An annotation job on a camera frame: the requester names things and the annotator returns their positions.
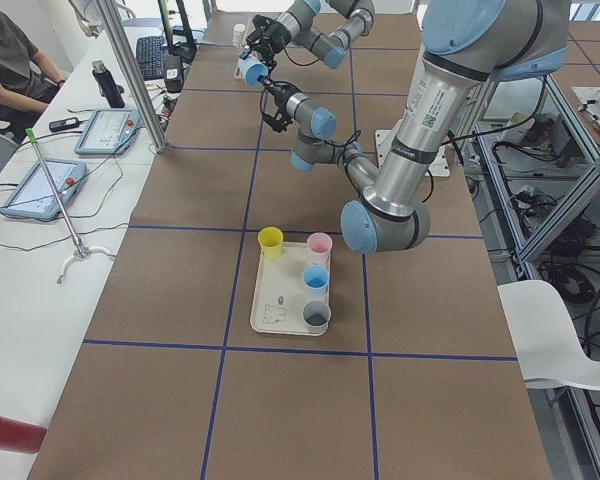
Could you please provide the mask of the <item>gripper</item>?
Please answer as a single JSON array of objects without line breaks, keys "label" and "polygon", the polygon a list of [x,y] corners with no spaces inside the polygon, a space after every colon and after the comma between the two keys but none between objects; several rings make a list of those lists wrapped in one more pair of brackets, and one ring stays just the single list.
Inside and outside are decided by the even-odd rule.
[{"label": "gripper", "polygon": [[[289,82],[275,82],[268,76],[261,76],[260,83],[263,91],[260,98],[260,113],[262,120],[275,132],[287,130],[287,126],[293,123],[295,111],[301,102],[305,100],[305,94],[294,84]],[[264,97],[267,93],[273,96],[277,110],[270,115],[264,108]]]},{"label": "gripper", "polygon": [[247,36],[247,45],[243,48],[239,60],[252,60],[253,53],[262,55],[262,62],[269,72],[277,66],[275,54],[281,52],[296,35],[296,16],[280,14],[276,19],[255,15],[252,19],[254,30]]}]

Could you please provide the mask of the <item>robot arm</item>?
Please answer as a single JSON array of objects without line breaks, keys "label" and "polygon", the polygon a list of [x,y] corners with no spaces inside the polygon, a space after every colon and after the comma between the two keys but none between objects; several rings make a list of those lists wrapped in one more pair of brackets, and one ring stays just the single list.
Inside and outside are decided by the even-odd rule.
[{"label": "robot arm", "polygon": [[292,165],[342,168],[358,192],[341,213],[347,246],[360,254],[400,251],[420,244],[430,218],[416,190],[469,91],[486,81],[544,76],[567,54],[570,5],[566,1],[433,1],[424,15],[421,47],[405,112],[381,165],[372,164],[353,141],[337,143],[334,115],[297,87],[272,79],[276,55],[289,44],[336,68],[352,42],[369,34],[369,1],[336,1],[343,25],[330,35],[313,24],[321,5],[297,1],[276,18],[256,16],[239,67],[245,81],[270,92],[275,131],[297,123]]},{"label": "robot arm", "polygon": [[354,40],[370,33],[375,7],[371,1],[329,1],[327,5],[343,17],[331,32],[323,29],[326,22],[321,19],[320,1],[295,1],[278,15],[255,15],[237,61],[243,77],[271,72],[277,55],[291,46],[302,47],[329,68],[337,68]]}]

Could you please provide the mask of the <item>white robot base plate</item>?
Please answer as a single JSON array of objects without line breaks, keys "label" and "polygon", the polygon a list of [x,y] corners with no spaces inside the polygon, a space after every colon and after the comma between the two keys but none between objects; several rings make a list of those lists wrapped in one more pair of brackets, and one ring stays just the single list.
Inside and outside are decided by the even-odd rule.
[{"label": "white robot base plate", "polygon": [[[387,155],[391,151],[396,132],[397,128],[380,129],[375,131],[374,140],[378,167],[381,167],[386,161]],[[431,157],[430,152],[416,152],[415,158],[416,160],[422,160],[423,158],[430,159],[431,163],[428,164],[428,171],[434,177],[449,177],[451,174],[445,146],[439,147],[434,158]]]}]

